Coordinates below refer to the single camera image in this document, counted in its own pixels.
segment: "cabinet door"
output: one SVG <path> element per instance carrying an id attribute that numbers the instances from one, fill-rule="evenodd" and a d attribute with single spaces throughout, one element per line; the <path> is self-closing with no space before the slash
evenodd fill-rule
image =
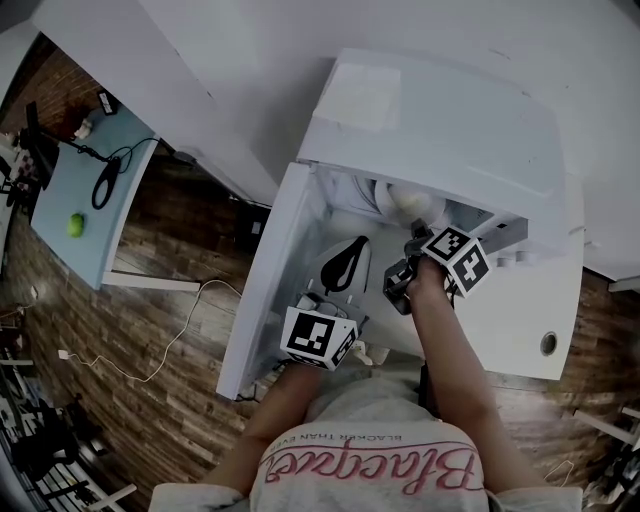
<path id="1" fill-rule="evenodd" d="M 328 213 L 311 168 L 290 164 L 238 306 L 218 380 L 219 394 L 235 399 L 283 357 L 279 345 L 286 308 L 304 285 Z"/>

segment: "hand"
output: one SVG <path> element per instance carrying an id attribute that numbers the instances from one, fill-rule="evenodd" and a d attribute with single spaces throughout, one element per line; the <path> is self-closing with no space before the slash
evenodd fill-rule
<path id="1" fill-rule="evenodd" d="M 407 286 L 407 295 L 411 298 L 415 295 L 443 295 L 445 271 L 435 260 L 428 256 L 420 258 L 418 263 L 418 275 Z"/>

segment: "wrist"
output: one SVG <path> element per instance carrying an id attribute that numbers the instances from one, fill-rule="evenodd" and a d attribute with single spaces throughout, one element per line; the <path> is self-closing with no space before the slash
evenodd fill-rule
<path id="1" fill-rule="evenodd" d="M 408 291 L 407 295 L 413 304 L 449 303 L 444 288 L 436 286 L 416 286 Z"/>

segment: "light blue table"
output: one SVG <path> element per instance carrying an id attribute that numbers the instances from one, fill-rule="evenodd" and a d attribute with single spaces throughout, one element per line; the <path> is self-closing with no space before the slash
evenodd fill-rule
<path id="1" fill-rule="evenodd" d="M 79 143 L 105 157 L 120 147 L 133 146 L 147 137 L 156 137 L 124 106 L 120 106 L 115 116 L 94 111 L 90 119 L 94 123 L 93 131 Z M 67 144 L 60 144 L 60 156 L 51 182 L 46 190 L 40 192 L 31 227 L 71 270 L 96 290 L 102 284 L 198 290 L 196 282 L 113 271 L 122 228 L 156 145 L 156 141 L 143 142 L 133 151 L 129 168 L 118 176 L 111 198 L 101 210 L 93 208 L 91 195 L 106 164 L 86 154 L 78 154 Z M 128 159 L 128 156 L 122 159 L 121 171 Z M 67 234 L 67 224 L 74 213 L 81 213 L 85 219 L 80 238 L 71 238 Z"/>

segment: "wooden floor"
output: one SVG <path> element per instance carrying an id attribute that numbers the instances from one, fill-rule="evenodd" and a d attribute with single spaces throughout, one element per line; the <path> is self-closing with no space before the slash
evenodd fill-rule
<path id="1" fill-rule="evenodd" d="M 209 180 L 154 158 L 145 174 L 118 250 L 118 265 L 154 274 L 220 277 L 242 290 L 251 257 L 233 249 L 236 204 Z M 215 395 L 225 343 L 238 299 L 224 287 L 202 295 L 191 325 L 149 383 L 131 381 L 102 362 L 94 368 L 60 361 L 58 349 L 91 361 L 102 354 L 126 372 L 147 376 L 182 328 L 193 294 L 96 292 L 59 261 L 16 215 L 0 297 L 30 303 L 26 332 L 46 387 L 57 404 L 82 393 L 105 429 L 114 478 L 139 491 L 125 500 L 145 510 L 153 486 L 193 482 L 215 466 L 251 414 L 252 404 Z M 611 421 L 637 400 L 640 295 L 609 294 L 606 282 L 585 273 L 576 329 L 562 379 L 539 381 L 491 374 L 501 415 L 518 445 L 542 474 L 564 460 L 576 467 L 569 482 L 585 486 L 611 439 L 571 419 L 580 407 Z M 562 482 L 564 472 L 550 479 Z"/>

